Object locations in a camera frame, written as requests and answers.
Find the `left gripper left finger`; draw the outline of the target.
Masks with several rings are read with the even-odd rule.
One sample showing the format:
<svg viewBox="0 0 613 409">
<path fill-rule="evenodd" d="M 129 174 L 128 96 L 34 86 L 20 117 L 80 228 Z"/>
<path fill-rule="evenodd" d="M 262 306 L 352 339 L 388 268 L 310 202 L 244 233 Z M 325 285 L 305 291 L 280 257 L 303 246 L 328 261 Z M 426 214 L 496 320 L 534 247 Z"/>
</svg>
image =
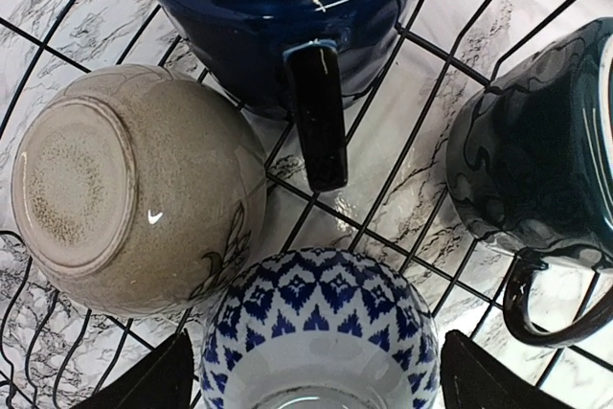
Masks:
<svg viewBox="0 0 613 409">
<path fill-rule="evenodd" d="M 80 403 L 82 409 L 189 408 L 193 346 L 183 330 L 168 337 L 117 380 Z"/>
</svg>

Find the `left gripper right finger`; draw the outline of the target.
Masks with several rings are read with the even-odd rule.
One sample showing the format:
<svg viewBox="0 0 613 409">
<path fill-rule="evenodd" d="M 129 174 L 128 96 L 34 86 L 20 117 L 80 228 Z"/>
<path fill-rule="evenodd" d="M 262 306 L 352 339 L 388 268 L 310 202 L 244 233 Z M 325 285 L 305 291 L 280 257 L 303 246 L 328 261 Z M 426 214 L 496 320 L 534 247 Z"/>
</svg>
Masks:
<svg viewBox="0 0 613 409">
<path fill-rule="evenodd" d="M 549 408 L 551 398 L 512 373 L 465 334 L 445 335 L 441 385 L 447 408 Z"/>
</svg>

